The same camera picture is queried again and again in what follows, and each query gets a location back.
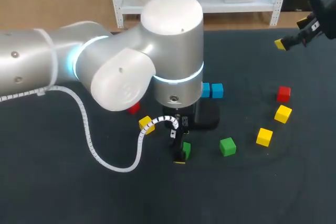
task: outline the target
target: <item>red cube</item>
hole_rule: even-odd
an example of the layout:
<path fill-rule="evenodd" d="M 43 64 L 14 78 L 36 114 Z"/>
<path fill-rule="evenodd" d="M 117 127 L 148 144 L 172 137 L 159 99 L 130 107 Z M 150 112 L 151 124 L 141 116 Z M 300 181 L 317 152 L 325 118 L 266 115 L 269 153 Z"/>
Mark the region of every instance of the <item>red cube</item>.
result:
<path fill-rule="evenodd" d="M 289 102 L 290 98 L 290 88 L 280 86 L 278 95 L 277 95 L 277 101 L 278 102 Z"/>
<path fill-rule="evenodd" d="M 132 115 L 136 114 L 139 110 L 140 110 L 140 102 L 137 102 L 135 105 L 127 109 L 127 111 Z"/>

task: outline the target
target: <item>yellow cube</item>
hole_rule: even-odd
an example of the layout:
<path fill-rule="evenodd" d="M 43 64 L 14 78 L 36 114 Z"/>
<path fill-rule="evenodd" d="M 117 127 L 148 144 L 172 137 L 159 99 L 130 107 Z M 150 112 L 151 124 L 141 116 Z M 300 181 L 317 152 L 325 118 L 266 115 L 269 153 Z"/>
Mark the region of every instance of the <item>yellow cube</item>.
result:
<path fill-rule="evenodd" d="M 139 126 L 140 129 L 142 130 L 148 123 L 150 123 L 152 121 L 152 119 L 149 116 L 145 116 L 143 119 L 141 119 L 139 121 Z M 149 133 L 151 133 L 152 131 L 155 130 L 155 126 L 153 125 L 152 127 L 150 127 L 148 129 L 148 131 L 146 132 L 146 135 L 148 135 Z"/>
<path fill-rule="evenodd" d="M 273 131 L 261 128 L 257 137 L 257 144 L 268 147 Z"/>
<path fill-rule="evenodd" d="M 291 112 L 292 112 L 292 109 L 281 105 L 279 107 L 277 113 L 275 114 L 274 119 L 281 122 L 281 123 L 286 123 Z"/>

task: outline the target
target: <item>white cable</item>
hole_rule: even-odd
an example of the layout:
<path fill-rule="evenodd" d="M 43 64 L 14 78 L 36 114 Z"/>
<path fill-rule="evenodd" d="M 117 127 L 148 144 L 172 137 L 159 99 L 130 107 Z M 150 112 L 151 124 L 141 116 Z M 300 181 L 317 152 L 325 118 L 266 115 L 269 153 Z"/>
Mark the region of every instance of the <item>white cable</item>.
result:
<path fill-rule="evenodd" d="M 91 154 L 93 155 L 93 157 L 104 167 L 106 167 L 109 170 L 113 170 L 115 172 L 120 172 L 120 173 L 128 173 L 133 171 L 139 164 L 140 162 L 140 158 L 141 158 L 141 153 L 142 153 L 142 143 L 143 143 L 143 138 L 146 134 L 146 132 L 149 130 L 149 128 L 159 122 L 162 121 L 170 121 L 173 124 L 173 127 L 175 129 L 178 128 L 178 121 L 176 120 L 176 118 L 172 117 L 172 116 L 160 116 L 159 118 L 155 118 L 154 120 L 152 120 L 150 123 L 148 123 L 140 132 L 139 137 L 138 137 L 138 149 L 137 149 L 137 155 L 135 157 L 134 163 L 127 168 L 118 168 L 115 166 L 112 166 L 108 163 L 106 163 L 104 160 L 101 159 L 101 157 L 97 154 L 96 150 L 93 147 L 92 144 L 92 140 L 91 140 L 91 135 L 90 135 L 90 129 L 89 129 L 89 122 L 88 122 L 88 116 L 86 114 L 86 110 L 84 108 L 83 102 L 80 100 L 80 98 L 78 97 L 78 95 L 76 95 L 76 93 L 74 93 L 71 89 L 68 89 L 66 87 L 61 87 L 61 86 L 53 86 L 53 87 L 45 87 L 45 88 L 40 88 L 40 89 L 34 89 L 28 92 L 24 92 L 24 93 L 18 93 L 18 94 L 14 94 L 14 95 L 6 95 L 3 97 L 0 97 L 0 102 L 3 101 L 7 101 L 10 99 L 14 99 L 14 98 L 19 98 L 19 97 L 23 97 L 26 95 L 31 95 L 31 94 L 39 94 L 45 91 L 62 91 L 65 92 L 67 94 L 69 94 L 72 98 L 74 98 L 74 100 L 77 102 L 78 107 L 80 109 L 80 113 L 82 114 L 82 118 L 83 118 L 83 124 L 84 124 L 84 131 L 85 131 L 85 136 L 86 136 L 86 140 L 87 140 L 87 144 L 89 146 L 89 150 L 91 152 Z"/>
<path fill-rule="evenodd" d="M 58 76 L 58 58 L 55 49 L 55 44 L 50 35 L 45 30 L 43 29 L 34 29 L 34 30 L 39 32 L 44 37 L 44 39 L 46 40 L 46 42 L 50 47 L 52 71 L 51 71 L 50 83 L 47 87 L 49 89 L 55 85 Z"/>

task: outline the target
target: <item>cube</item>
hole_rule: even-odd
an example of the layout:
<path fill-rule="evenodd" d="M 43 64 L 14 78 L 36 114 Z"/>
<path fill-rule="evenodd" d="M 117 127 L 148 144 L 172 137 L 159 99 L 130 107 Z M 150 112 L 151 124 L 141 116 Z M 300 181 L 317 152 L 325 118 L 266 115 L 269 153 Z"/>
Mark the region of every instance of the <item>cube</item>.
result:
<path fill-rule="evenodd" d="M 145 116 L 143 119 L 141 119 L 139 121 L 139 127 L 142 130 L 147 124 L 149 124 L 152 121 L 152 119 L 149 116 Z M 151 126 L 147 132 L 146 135 L 148 135 L 149 133 L 151 133 L 152 131 L 155 130 L 155 125 Z"/>
<path fill-rule="evenodd" d="M 203 83 L 202 88 L 202 95 L 201 98 L 209 98 L 210 97 L 210 84 L 209 83 Z"/>
<path fill-rule="evenodd" d="M 135 105 L 127 109 L 127 111 L 132 115 L 136 114 L 139 110 L 140 110 L 140 102 L 137 102 Z"/>
<path fill-rule="evenodd" d="M 292 113 L 292 109 L 281 105 L 277 111 L 277 113 L 275 114 L 274 119 L 281 122 L 281 123 L 286 123 L 290 113 Z"/>
<path fill-rule="evenodd" d="M 271 141 L 273 131 L 261 128 L 257 137 L 257 144 L 268 147 Z"/>
<path fill-rule="evenodd" d="M 290 98 L 290 88 L 280 86 L 278 95 L 277 95 L 277 101 L 278 102 L 289 102 Z"/>
<path fill-rule="evenodd" d="M 183 151 L 185 153 L 185 160 L 189 158 L 190 151 L 191 151 L 191 144 L 187 142 L 183 142 Z"/>
<path fill-rule="evenodd" d="M 219 142 L 219 148 L 224 157 L 235 154 L 237 150 L 231 137 L 221 140 Z"/>
<path fill-rule="evenodd" d="M 224 89 L 221 83 L 216 83 L 211 85 L 212 88 L 212 98 L 223 98 Z"/>

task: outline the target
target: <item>black mat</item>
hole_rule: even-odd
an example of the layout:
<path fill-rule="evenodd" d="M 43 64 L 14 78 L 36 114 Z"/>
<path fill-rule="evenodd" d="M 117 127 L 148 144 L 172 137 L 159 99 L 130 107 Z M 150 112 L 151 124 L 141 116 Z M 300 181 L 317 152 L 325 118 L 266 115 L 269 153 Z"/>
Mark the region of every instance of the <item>black mat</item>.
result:
<path fill-rule="evenodd" d="M 336 42 L 277 51 L 291 30 L 205 34 L 204 81 L 223 83 L 216 131 L 191 133 L 189 162 L 171 162 L 168 131 L 145 138 L 139 167 L 128 174 L 98 164 L 87 148 L 79 109 L 49 92 L 0 104 L 0 223 L 335 223 Z M 275 122 L 280 85 L 292 88 L 287 124 Z M 81 85 L 97 152 L 129 166 L 139 133 L 134 116 L 100 108 Z M 142 106 L 161 107 L 151 91 Z M 268 148 L 255 144 L 273 130 Z M 232 137 L 234 156 L 219 140 Z"/>

